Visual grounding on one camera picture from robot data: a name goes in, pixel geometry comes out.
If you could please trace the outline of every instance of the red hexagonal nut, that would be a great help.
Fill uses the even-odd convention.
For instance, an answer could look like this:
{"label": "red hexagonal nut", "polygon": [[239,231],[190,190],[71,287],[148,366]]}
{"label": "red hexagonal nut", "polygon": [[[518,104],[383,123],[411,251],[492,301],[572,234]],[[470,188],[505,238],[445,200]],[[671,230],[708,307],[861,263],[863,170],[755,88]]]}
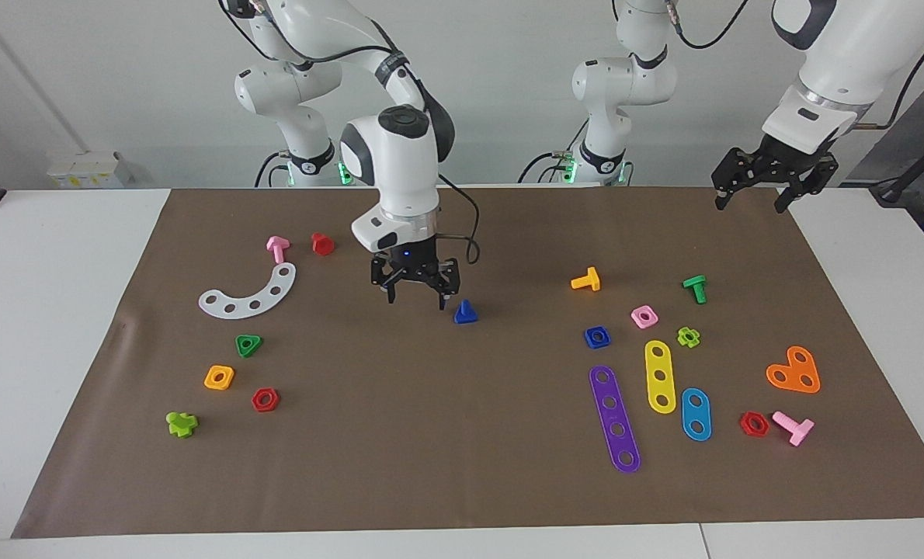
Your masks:
{"label": "red hexagonal nut", "polygon": [[739,424],[742,425],[742,431],[749,436],[766,436],[769,432],[769,422],[757,411],[746,411]]}
{"label": "red hexagonal nut", "polygon": [[259,413],[272,411],[279,404],[279,393],[274,388],[259,388],[252,396],[252,406]]}
{"label": "red hexagonal nut", "polygon": [[326,234],[315,233],[310,236],[310,242],[314,252],[317,252],[318,255],[322,255],[322,257],[326,257],[326,255],[330,255],[331,252],[335,251],[335,242]]}

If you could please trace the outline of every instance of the pink t-shaped piece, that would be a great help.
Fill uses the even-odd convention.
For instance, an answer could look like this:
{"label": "pink t-shaped piece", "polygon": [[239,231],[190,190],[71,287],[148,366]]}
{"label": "pink t-shaped piece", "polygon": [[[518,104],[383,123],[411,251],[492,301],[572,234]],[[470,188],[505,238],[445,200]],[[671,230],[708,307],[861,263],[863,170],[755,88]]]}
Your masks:
{"label": "pink t-shaped piece", "polygon": [[282,264],[282,252],[289,248],[289,241],[282,237],[269,237],[268,243],[266,243],[266,251],[273,252],[273,258],[276,261],[276,264]]}
{"label": "pink t-shaped piece", "polygon": [[631,312],[631,318],[635,321],[635,324],[643,330],[650,326],[655,326],[656,322],[658,322],[658,315],[655,314],[647,304],[645,307],[634,309]]}
{"label": "pink t-shaped piece", "polygon": [[776,411],[776,413],[773,414],[773,421],[790,432],[790,443],[793,446],[799,446],[800,443],[804,441],[804,438],[806,438],[808,432],[814,428],[813,421],[804,420],[804,422],[795,422],[782,411]]}

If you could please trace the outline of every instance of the green triangle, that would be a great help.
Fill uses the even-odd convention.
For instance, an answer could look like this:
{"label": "green triangle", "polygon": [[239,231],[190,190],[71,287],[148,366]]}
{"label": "green triangle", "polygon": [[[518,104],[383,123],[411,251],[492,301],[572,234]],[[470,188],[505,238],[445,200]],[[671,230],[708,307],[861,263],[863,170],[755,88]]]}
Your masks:
{"label": "green triangle", "polygon": [[255,351],[259,351],[261,345],[261,336],[242,334],[234,339],[234,347],[238,348],[238,355],[246,359],[252,357]]}

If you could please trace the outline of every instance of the toy piece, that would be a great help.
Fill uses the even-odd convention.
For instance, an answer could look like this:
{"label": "toy piece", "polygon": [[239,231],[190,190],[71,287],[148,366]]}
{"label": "toy piece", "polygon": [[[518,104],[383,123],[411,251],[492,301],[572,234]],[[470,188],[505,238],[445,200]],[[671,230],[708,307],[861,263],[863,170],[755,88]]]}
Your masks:
{"label": "toy piece", "polygon": [[804,441],[804,438],[806,438],[808,432],[814,428],[813,421],[804,420],[804,422],[795,422],[782,411],[776,411],[776,413],[773,414],[773,421],[790,432],[790,443],[793,446],[799,446],[800,443]]}
{"label": "toy piece", "polygon": [[742,431],[745,431],[745,434],[749,436],[762,438],[769,432],[769,422],[766,421],[763,414],[757,411],[746,411],[745,414],[742,414],[738,424],[742,426]]}
{"label": "toy piece", "polygon": [[638,325],[640,329],[643,330],[650,328],[651,326],[655,326],[656,323],[658,323],[658,315],[655,314],[655,312],[652,311],[651,307],[649,307],[647,304],[645,307],[634,309],[631,312],[631,319],[632,321],[635,321],[635,324]]}
{"label": "toy piece", "polygon": [[178,411],[171,411],[165,416],[165,422],[168,423],[168,434],[178,436],[180,439],[188,439],[193,435],[193,429],[200,424],[196,416],[181,414]]}
{"label": "toy piece", "polygon": [[596,268],[593,268],[593,266],[586,269],[586,276],[576,277],[576,279],[572,280],[573,290],[581,290],[583,287],[600,291],[600,276],[597,275]]}
{"label": "toy piece", "polygon": [[472,307],[472,303],[469,300],[462,300],[462,304],[459,304],[458,311],[455,311],[455,323],[456,325],[471,325],[472,322],[479,321],[479,315],[476,314],[476,309]]}
{"label": "toy piece", "polygon": [[225,321],[240,321],[242,318],[259,316],[283,300],[296,280],[296,266],[289,262],[273,268],[273,277],[258,293],[251,297],[228,297],[224,291],[209,290],[200,296],[200,308],[213,318]]}
{"label": "toy piece", "polygon": [[586,330],[586,332],[583,332],[583,337],[586,338],[586,345],[590,349],[600,349],[610,345],[610,334],[607,333],[607,328],[603,326]]}
{"label": "toy piece", "polygon": [[234,347],[238,350],[238,355],[241,355],[241,357],[245,359],[252,357],[256,351],[259,351],[259,347],[261,346],[262,336],[241,334],[234,339]]}
{"label": "toy piece", "polygon": [[676,410],[676,383],[672,379],[672,354],[659,340],[645,344],[645,371],[649,406],[660,414]]}
{"label": "toy piece", "polygon": [[683,390],[683,432],[698,443],[707,441],[714,434],[710,422],[710,398],[699,388]]}
{"label": "toy piece", "polygon": [[690,349],[700,345],[700,333],[695,329],[689,326],[683,326],[677,333],[679,337],[676,337],[676,341],[679,341],[679,345],[689,347]]}
{"label": "toy piece", "polygon": [[766,369],[769,384],[783,390],[817,394],[821,390],[821,376],[810,351],[795,345],[786,351],[786,358],[789,365],[770,365]]}
{"label": "toy piece", "polygon": [[326,255],[330,255],[331,252],[335,251],[335,242],[323,233],[311,234],[310,243],[314,252],[317,252],[318,255],[322,255],[322,257],[326,257]]}
{"label": "toy piece", "polygon": [[252,406],[261,413],[272,411],[279,404],[279,393],[274,388],[259,388],[252,396]]}
{"label": "toy piece", "polygon": [[683,289],[693,290],[693,296],[696,297],[696,304],[705,304],[707,294],[703,292],[703,285],[707,283],[705,276],[693,276],[683,282]]}
{"label": "toy piece", "polygon": [[289,241],[282,237],[269,237],[266,243],[266,251],[273,253],[276,264],[282,264],[286,259],[282,257],[282,252],[289,248]]}
{"label": "toy piece", "polygon": [[642,457],[631,432],[628,411],[621,399],[621,390],[617,388],[614,371],[609,367],[593,367],[589,372],[589,382],[597,413],[600,413],[600,425],[607,439],[611,463],[621,473],[635,473],[642,466]]}
{"label": "toy piece", "polygon": [[207,371],[207,378],[203,379],[203,385],[211,390],[227,390],[231,388],[232,380],[234,380],[234,369],[224,365],[213,365]]}

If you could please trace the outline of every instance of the blue square nut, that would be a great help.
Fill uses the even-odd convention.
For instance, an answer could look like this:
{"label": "blue square nut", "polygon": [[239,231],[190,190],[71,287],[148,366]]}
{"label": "blue square nut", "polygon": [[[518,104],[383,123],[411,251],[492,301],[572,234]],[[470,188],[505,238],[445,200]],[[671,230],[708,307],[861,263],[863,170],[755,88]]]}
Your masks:
{"label": "blue square nut", "polygon": [[586,330],[586,333],[583,333],[583,337],[586,338],[586,345],[588,345],[590,349],[600,349],[601,347],[610,345],[610,334],[607,333],[607,329],[603,326],[597,326],[596,328]]}

